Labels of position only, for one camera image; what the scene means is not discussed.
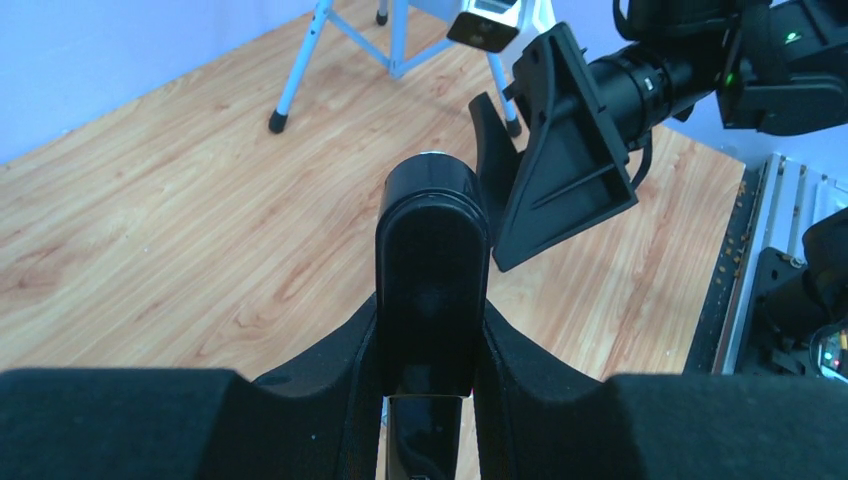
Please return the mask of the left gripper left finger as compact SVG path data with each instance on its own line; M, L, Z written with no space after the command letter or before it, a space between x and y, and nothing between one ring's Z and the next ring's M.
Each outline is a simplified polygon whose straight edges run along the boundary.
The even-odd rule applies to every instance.
M370 479L376 302L249 381L228 369L28 368L1 376L5 479Z

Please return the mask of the black stapler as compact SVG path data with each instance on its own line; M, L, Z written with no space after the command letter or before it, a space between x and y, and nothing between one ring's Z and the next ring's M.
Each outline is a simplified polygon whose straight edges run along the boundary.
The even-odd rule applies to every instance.
M441 152L397 165L385 182L375 260L385 476L452 479L489 269L474 172Z

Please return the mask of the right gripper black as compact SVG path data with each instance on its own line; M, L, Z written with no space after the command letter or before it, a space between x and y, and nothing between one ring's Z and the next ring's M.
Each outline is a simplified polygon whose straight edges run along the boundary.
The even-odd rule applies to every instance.
M488 93L468 105L476 175L498 268L509 271L637 204L627 151L571 26L535 37L512 67L512 99L529 130L517 151Z

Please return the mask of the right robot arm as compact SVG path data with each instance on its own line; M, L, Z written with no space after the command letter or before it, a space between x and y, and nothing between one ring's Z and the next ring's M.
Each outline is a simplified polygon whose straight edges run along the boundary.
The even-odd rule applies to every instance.
M613 54L587 61L561 22L518 55L503 93L525 149L487 95L470 102L501 271L634 206L654 127L707 96L727 129L797 136L847 121L843 1L633 1L613 13L627 40Z

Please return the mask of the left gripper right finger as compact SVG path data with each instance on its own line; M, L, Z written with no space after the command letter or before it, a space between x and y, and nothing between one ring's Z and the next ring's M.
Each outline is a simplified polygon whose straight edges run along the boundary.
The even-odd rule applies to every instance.
M805 377L597 381L484 310L473 387L485 479L843 479L847 387Z

